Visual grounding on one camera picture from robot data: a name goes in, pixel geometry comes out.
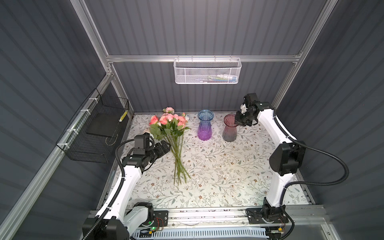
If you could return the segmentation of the pink red glass vase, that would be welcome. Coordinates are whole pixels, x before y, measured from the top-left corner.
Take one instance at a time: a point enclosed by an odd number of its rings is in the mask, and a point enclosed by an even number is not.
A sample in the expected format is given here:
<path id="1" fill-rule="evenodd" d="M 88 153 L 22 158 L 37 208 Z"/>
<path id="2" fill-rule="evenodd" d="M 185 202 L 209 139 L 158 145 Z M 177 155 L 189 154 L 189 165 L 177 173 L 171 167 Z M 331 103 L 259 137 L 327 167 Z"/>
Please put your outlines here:
<path id="1" fill-rule="evenodd" d="M 228 114 L 224 117 L 225 128 L 222 134 L 223 140 L 226 142 L 234 142 L 237 138 L 237 126 L 235 114 Z"/>

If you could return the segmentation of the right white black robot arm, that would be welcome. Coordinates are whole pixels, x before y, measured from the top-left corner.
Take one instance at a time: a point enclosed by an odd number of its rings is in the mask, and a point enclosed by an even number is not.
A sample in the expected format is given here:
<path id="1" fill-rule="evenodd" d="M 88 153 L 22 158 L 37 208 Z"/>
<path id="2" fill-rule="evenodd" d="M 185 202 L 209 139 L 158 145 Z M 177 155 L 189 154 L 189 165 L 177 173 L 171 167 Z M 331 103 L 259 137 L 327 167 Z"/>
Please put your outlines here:
<path id="1" fill-rule="evenodd" d="M 268 102 L 260 102 L 257 94 L 247 94 L 241 109 L 236 112 L 235 122 L 242 127 L 252 127 L 261 123 L 275 144 L 275 150 L 269 158 L 273 170 L 271 186 L 264 198 L 261 212 L 258 214 L 266 223 L 283 219 L 283 198 L 294 174 L 302 166 L 305 148 L 296 144 L 293 137 L 277 117 Z"/>

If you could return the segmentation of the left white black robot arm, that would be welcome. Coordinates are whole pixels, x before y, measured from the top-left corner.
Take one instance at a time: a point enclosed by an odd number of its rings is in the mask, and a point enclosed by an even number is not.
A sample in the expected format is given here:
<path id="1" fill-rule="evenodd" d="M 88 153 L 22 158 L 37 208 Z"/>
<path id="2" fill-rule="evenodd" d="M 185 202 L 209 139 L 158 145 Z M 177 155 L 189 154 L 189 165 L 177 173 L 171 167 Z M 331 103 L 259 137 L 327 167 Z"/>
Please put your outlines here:
<path id="1" fill-rule="evenodd" d="M 117 156 L 121 170 L 118 181 L 106 202 L 95 217 L 87 218 L 83 224 L 84 240 L 135 240 L 153 237 L 167 225 L 167 212 L 156 217 L 153 204 L 136 203 L 126 211 L 130 197 L 143 173 L 150 169 L 157 159 L 171 150 L 171 145 L 162 140 L 155 143 L 149 133 L 135 136 L 134 147 L 125 157 Z"/>

